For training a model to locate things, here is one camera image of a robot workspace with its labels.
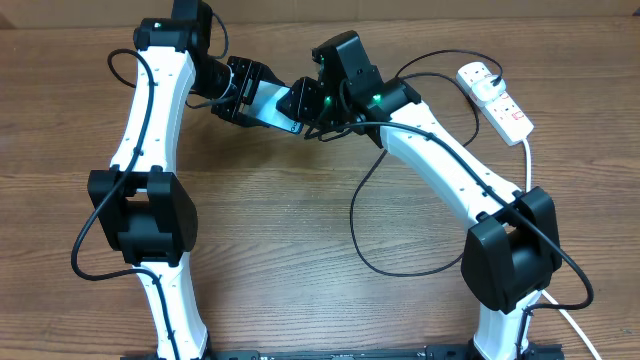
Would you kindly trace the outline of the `blue Galaxy smartphone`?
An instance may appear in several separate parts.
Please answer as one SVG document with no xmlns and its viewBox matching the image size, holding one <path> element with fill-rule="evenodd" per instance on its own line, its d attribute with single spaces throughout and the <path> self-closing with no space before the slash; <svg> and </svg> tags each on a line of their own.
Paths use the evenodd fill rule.
<svg viewBox="0 0 640 360">
<path fill-rule="evenodd" d="M 255 118 L 268 127 L 299 134 L 302 124 L 296 122 L 277 109 L 277 102 L 288 93 L 289 88 L 261 81 L 251 105 L 246 105 L 243 114 Z"/>
</svg>

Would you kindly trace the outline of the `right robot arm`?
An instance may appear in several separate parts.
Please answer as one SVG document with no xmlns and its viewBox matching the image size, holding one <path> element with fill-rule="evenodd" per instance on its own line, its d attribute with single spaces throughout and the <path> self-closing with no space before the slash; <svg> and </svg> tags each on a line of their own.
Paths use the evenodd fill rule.
<svg viewBox="0 0 640 360">
<path fill-rule="evenodd" d="M 458 261 L 480 303 L 468 359 L 561 359 L 559 345 L 527 338 L 530 317 L 562 263 L 555 205 L 542 189 L 521 191 L 494 174 L 440 125 L 402 78 L 384 81 L 358 34 L 337 35 L 313 49 L 315 79 L 303 77 L 275 107 L 321 138 L 368 135 L 415 170 L 462 222 Z"/>
</svg>

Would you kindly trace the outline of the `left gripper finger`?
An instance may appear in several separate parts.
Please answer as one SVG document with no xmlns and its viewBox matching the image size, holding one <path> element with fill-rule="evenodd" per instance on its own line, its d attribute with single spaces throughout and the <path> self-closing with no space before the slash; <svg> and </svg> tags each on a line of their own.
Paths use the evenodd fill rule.
<svg viewBox="0 0 640 360">
<path fill-rule="evenodd" d="M 250 103 L 254 101 L 261 81 L 278 86 L 285 85 L 285 83 L 278 79 L 267 65 L 264 65 L 260 62 L 251 63 L 251 69 L 249 70 L 249 79 L 251 80 L 251 84 L 249 85 Z"/>
<path fill-rule="evenodd" d="M 246 115 L 240 112 L 240 106 L 242 102 L 237 102 L 235 100 L 216 104 L 211 107 L 211 113 L 218 116 L 220 119 L 230 122 L 234 125 L 250 128 L 250 127 L 265 127 L 268 128 L 269 125 L 254 116 Z"/>
</svg>

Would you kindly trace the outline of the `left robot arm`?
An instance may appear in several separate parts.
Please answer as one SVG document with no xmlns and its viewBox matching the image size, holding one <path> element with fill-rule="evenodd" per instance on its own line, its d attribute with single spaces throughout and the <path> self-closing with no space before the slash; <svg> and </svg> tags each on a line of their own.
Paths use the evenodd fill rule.
<svg viewBox="0 0 640 360">
<path fill-rule="evenodd" d="M 241 127 L 297 134 L 300 123 L 277 108 L 288 88 L 260 62 L 213 56 L 208 50 L 219 16 L 202 0 L 176 1 L 168 18 L 145 18 L 129 55 L 137 61 L 127 126 L 106 170 L 90 173 L 93 213 L 72 248 L 100 223 L 110 247 L 140 279 L 155 324 L 154 359 L 211 359 L 209 331 L 197 307 L 190 271 L 198 232 L 194 202 L 177 177 L 177 145 L 191 95 L 201 108 Z"/>
</svg>

